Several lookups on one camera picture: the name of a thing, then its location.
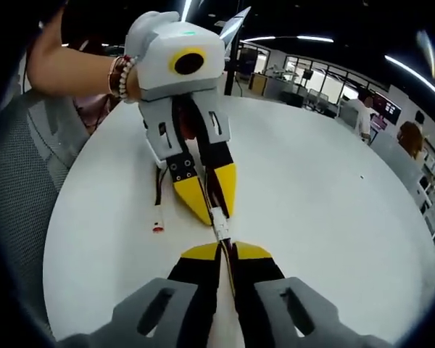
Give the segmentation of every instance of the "human arm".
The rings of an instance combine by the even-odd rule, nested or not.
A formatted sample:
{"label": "human arm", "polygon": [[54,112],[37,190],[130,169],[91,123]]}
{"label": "human arm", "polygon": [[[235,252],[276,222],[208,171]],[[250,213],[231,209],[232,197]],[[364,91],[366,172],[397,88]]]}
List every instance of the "human arm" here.
{"label": "human arm", "polygon": [[361,138],[370,141],[370,134],[368,134],[368,133],[361,133]]}
{"label": "human arm", "polygon": [[[62,47],[64,7],[49,21],[28,52],[27,73],[33,88],[55,96],[109,94],[108,74],[113,57],[96,56]],[[137,73],[128,75],[128,95],[139,99]]]}

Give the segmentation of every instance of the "ceiling light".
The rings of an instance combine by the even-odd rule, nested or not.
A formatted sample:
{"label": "ceiling light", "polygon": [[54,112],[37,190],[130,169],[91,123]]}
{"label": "ceiling light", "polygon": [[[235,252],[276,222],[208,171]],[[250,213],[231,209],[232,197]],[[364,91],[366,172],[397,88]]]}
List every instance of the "ceiling light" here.
{"label": "ceiling light", "polygon": [[242,41],[250,42],[250,41],[259,41],[259,40],[273,40],[275,38],[276,38],[275,36],[261,36],[259,38],[247,38]]}
{"label": "ceiling light", "polygon": [[191,5],[191,0],[186,0],[185,5],[183,5],[181,22],[186,21],[187,15],[189,14],[189,10],[190,10],[190,5]]}
{"label": "ceiling light", "polygon": [[417,74],[416,71],[414,71],[413,69],[411,69],[407,65],[404,65],[403,63],[397,61],[395,58],[391,58],[390,56],[386,55],[385,59],[388,60],[389,62],[395,64],[395,65],[398,65],[399,67],[401,67],[402,69],[406,70],[407,72],[409,72],[412,76],[414,76],[415,78],[420,80],[424,85],[429,87],[435,93],[435,86],[432,85],[430,82],[428,82],[424,77],[422,77],[421,75]]}
{"label": "ceiling light", "polygon": [[317,36],[304,36],[298,35],[297,38],[301,40],[322,41],[322,42],[334,42],[331,38],[318,38]]}

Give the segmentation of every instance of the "ceiling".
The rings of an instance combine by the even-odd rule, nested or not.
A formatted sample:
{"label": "ceiling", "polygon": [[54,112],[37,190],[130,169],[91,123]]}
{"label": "ceiling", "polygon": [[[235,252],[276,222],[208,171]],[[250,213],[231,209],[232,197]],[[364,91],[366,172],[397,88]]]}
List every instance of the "ceiling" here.
{"label": "ceiling", "polygon": [[[188,21],[215,32],[221,30],[215,23],[231,18],[238,6],[238,0],[192,1]],[[295,38],[277,38],[259,44],[333,62],[385,85],[394,84],[435,119],[434,94],[384,59],[385,54],[397,58],[435,85],[423,52],[416,43],[417,32],[426,30],[435,48],[435,0],[241,1],[244,7],[252,6],[241,38],[302,34],[332,38],[335,41],[332,44]],[[139,15],[151,10],[182,12],[184,3],[185,0],[117,0],[110,3],[71,0],[63,19],[63,39],[68,42],[98,36],[109,44],[123,44],[131,23]]]}

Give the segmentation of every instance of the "white round table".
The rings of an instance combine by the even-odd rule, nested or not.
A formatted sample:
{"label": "white round table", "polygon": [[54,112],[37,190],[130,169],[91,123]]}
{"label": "white round table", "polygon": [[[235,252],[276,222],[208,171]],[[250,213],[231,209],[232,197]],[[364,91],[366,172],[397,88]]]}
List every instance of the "white round table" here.
{"label": "white round table", "polygon": [[[335,120],[303,109],[223,97],[238,179],[234,240],[267,249],[339,308],[359,334],[398,340],[422,312],[435,249],[411,195]],[[76,159],[55,204],[43,287],[56,339],[90,333],[113,307],[182,252],[215,241],[163,183],[164,233],[153,233],[154,161],[135,104],[120,104]],[[210,347],[243,347],[221,274]]]}

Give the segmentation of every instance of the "wrist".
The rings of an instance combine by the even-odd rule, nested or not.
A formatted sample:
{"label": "wrist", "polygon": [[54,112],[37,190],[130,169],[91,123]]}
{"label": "wrist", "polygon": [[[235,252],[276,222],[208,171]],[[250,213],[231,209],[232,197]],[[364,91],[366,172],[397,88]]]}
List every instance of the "wrist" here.
{"label": "wrist", "polygon": [[121,56],[112,61],[108,75],[109,91],[117,98],[134,102],[140,99],[136,58]]}

